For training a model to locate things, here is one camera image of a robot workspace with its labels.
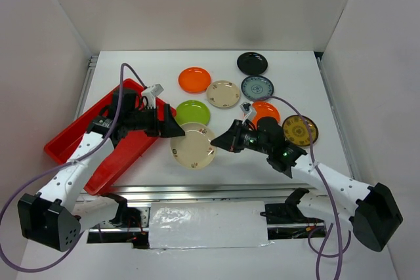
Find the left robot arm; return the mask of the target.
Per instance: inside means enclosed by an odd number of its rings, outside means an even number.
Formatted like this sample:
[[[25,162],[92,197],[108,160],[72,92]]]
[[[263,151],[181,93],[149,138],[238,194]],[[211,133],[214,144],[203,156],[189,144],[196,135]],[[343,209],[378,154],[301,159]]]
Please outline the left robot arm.
[[[137,100],[132,89],[115,90],[111,104],[91,121],[63,168],[36,194],[25,193],[20,198],[18,215],[26,239],[65,252],[80,233],[101,222],[121,227],[129,221],[126,198],[114,193],[84,205],[76,201],[96,169],[130,132],[141,130],[148,137],[160,138],[185,135],[169,104],[163,105],[163,120],[159,120],[157,108],[140,108]]]

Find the aluminium rail front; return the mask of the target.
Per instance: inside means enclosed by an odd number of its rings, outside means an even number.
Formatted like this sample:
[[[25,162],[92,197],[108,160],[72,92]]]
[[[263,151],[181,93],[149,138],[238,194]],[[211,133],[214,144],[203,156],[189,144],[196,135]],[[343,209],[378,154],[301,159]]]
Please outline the aluminium rail front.
[[[316,195],[322,192],[306,184],[241,184],[192,186],[120,186],[113,193],[132,203],[158,201],[233,201],[239,199],[285,199],[297,188],[308,189]]]

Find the black plate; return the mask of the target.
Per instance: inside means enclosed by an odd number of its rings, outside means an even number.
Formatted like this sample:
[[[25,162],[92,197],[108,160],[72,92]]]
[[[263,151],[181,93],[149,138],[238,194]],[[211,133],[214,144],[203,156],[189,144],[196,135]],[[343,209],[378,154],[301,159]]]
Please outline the black plate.
[[[257,52],[245,52],[237,61],[238,69],[246,75],[261,75],[268,68],[267,59]]]

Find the green plate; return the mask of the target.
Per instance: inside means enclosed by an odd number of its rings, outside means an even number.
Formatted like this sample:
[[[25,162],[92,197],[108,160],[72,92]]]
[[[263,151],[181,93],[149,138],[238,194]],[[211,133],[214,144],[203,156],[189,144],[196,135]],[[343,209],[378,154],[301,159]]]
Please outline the green plate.
[[[175,120],[179,125],[185,123],[201,123],[207,125],[211,118],[209,108],[198,100],[187,100],[176,108]]]

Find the beige plate with motifs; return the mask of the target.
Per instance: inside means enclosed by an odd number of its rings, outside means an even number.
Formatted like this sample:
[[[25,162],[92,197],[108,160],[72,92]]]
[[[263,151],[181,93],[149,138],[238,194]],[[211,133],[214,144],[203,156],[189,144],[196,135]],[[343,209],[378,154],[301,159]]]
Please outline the beige plate with motifs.
[[[240,89],[226,80],[214,81],[206,90],[207,101],[216,108],[231,108],[239,102],[240,96]]]

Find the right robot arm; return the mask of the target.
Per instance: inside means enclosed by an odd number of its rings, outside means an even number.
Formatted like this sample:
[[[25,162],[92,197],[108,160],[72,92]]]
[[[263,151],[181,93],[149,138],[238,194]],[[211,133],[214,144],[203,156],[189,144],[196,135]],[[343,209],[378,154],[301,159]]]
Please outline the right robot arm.
[[[378,183],[374,186],[349,178],[322,163],[312,161],[307,152],[286,139],[284,130],[272,117],[264,117],[257,128],[250,129],[240,120],[211,141],[212,146],[239,153],[249,149],[267,155],[268,164],[276,171],[296,178],[334,200],[336,211],[327,210],[328,203],[298,189],[289,196],[285,213],[293,222],[305,217],[334,221],[370,250],[380,252],[403,222],[402,214],[390,189]]]

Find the yellow brown patterned plate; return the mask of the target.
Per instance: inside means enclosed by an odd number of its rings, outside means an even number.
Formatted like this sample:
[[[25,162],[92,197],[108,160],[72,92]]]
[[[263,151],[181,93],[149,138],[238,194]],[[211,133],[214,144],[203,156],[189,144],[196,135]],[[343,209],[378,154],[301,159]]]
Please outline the yellow brown patterned plate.
[[[304,120],[306,123],[298,115],[291,115],[284,120],[282,128],[285,137],[291,143],[300,147],[309,147],[310,137],[308,132],[310,131],[314,144],[319,137],[319,130],[311,119],[304,116]]]

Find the orange plate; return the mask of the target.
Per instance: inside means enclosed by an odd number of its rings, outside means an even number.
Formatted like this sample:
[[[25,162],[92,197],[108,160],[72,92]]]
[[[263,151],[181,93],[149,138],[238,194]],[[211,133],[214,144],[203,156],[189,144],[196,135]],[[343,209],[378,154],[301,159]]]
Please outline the orange plate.
[[[181,89],[192,94],[206,91],[211,82],[209,72],[199,67],[186,68],[178,77]]]
[[[258,123],[258,120],[263,117],[272,117],[275,118],[277,123],[280,122],[280,113],[272,104],[265,101],[258,101],[253,103],[253,107],[257,112],[256,116],[252,120],[252,123],[254,125],[256,125]]]

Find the white foil cover sheet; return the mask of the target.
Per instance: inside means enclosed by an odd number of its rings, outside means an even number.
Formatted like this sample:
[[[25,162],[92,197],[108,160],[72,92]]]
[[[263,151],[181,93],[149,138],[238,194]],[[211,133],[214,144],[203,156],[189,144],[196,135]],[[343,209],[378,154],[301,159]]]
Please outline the white foil cover sheet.
[[[253,248],[269,244],[262,201],[153,203],[152,249]]]

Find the blue white patterned plate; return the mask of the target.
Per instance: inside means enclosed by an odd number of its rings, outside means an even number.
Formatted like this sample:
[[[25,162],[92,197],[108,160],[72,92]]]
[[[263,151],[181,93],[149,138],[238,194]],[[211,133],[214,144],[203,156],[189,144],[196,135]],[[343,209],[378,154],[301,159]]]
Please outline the blue white patterned plate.
[[[250,75],[241,82],[241,91],[250,101],[264,100],[274,94],[274,85],[264,76]]]

